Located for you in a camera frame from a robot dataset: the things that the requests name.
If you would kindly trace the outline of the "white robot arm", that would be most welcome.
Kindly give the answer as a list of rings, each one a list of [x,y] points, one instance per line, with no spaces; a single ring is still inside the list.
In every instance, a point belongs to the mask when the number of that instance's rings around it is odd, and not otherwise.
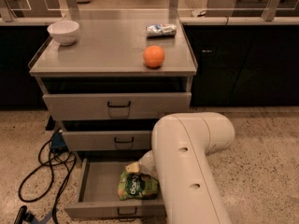
[[[177,113],[159,119],[151,151],[125,167],[158,179],[167,224],[232,224],[206,157],[227,149],[235,128],[219,113]]]

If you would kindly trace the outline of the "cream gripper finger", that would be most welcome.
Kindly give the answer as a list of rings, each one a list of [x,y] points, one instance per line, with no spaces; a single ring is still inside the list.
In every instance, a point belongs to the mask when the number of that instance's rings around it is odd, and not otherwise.
[[[126,165],[125,171],[127,173],[139,173],[140,172],[139,163],[136,161]]]

